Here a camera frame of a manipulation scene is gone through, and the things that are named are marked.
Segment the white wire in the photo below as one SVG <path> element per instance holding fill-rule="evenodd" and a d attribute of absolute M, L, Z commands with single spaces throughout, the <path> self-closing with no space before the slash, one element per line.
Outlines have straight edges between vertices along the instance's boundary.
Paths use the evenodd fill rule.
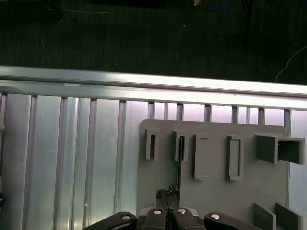
<path fill-rule="evenodd" d="M 300 49 L 300 50 L 298 50 L 296 53 L 294 53 L 294 54 L 289 58 L 289 60 L 288 60 L 288 62 L 287 62 L 287 64 L 286 64 L 286 67 L 285 67 L 284 69 L 282 69 L 282 70 L 276 75 L 275 83 L 277 82 L 277 79 L 278 79 L 279 75 L 281 75 L 282 72 L 284 72 L 284 71 L 288 68 L 288 65 L 289 65 L 290 61 L 292 60 L 292 58 L 293 58 L 295 55 L 297 55 L 299 52 L 303 51 L 304 49 L 307 49 L 307 46 L 304 47 L 304 48 L 302 48 L 302 49 Z"/>

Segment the gray tab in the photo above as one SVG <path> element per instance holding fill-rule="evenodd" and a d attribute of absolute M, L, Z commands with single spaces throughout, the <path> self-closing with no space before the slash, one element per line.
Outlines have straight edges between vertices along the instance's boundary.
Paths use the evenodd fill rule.
<path fill-rule="evenodd" d="M 285 230 L 305 230 L 303 217 L 278 203 L 275 205 L 277 224 Z"/>
<path fill-rule="evenodd" d="M 254 225 L 263 230 L 276 230 L 276 215 L 254 204 Z"/>

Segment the dark floor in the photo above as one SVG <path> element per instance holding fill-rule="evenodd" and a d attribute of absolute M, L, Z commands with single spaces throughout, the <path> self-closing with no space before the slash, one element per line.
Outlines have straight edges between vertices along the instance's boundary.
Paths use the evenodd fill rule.
<path fill-rule="evenodd" d="M 273 82 L 289 57 L 307 46 L 303 0 L 255 0 L 246 49 L 240 0 L 222 12 L 192 0 L 168 0 L 162 9 L 67 0 L 58 23 L 5 20 L 3 9 L 0 65 Z M 306 76 L 307 50 L 278 82 L 307 84 Z"/>

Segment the metal bar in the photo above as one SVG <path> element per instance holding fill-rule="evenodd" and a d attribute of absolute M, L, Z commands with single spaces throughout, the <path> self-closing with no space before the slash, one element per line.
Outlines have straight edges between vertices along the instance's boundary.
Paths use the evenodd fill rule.
<path fill-rule="evenodd" d="M 66 85 L 70 86 L 76 86 L 76 84 L 98 84 L 307 97 L 307 86 L 303 85 L 186 77 L 179 78 L 172 76 L 96 72 L 84 70 L 0 66 L 0 79 L 57 82 L 67 83 Z"/>
<path fill-rule="evenodd" d="M 280 97 L 267 95 L 233 94 L 222 92 L 191 92 L 184 90 L 163 90 L 129 88 L 115 86 L 79 85 L 19 82 L 0 80 L 0 92 L 14 94 L 48 95 L 62 97 L 103 98 L 133 101 L 155 101 L 192 104 L 220 104 L 249 107 L 266 107 L 282 109 L 307 109 L 307 100 L 295 97 Z"/>

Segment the gray block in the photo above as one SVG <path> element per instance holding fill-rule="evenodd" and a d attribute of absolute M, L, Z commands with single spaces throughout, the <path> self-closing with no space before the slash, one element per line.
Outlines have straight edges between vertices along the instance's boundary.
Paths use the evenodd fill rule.
<path fill-rule="evenodd" d="M 263 230 L 276 230 L 276 215 L 254 204 L 254 225 Z"/>
<path fill-rule="evenodd" d="M 305 139 L 272 136 L 257 136 L 257 158 L 273 164 L 279 160 L 305 164 Z"/>
<path fill-rule="evenodd" d="M 279 226 L 285 230 L 306 230 L 304 225 L 306 217 L 303 217 L 293 210 L 276 203 L 275 205 L 276 221 Z"/>

